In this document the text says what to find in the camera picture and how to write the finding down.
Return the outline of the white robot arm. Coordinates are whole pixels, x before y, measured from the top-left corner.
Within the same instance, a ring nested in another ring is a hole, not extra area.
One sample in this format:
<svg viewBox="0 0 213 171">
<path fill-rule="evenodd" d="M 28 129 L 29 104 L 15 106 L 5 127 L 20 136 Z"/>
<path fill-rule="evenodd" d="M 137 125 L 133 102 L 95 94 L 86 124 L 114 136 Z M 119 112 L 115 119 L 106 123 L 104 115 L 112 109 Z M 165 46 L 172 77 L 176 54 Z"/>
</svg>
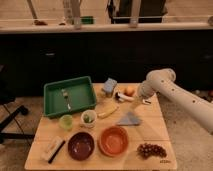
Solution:
<svg viewBox="0 0 213 171">
<path fill-rule="evenodd" d="M 213 103 L 179 87 L 175 80 L 176 73 L 171 68 L 152 70 L 137 86 L 136 97 L 142 101 L 159 92 L 182 107 L 201 127 L 213 135 Z"/>
</svg>

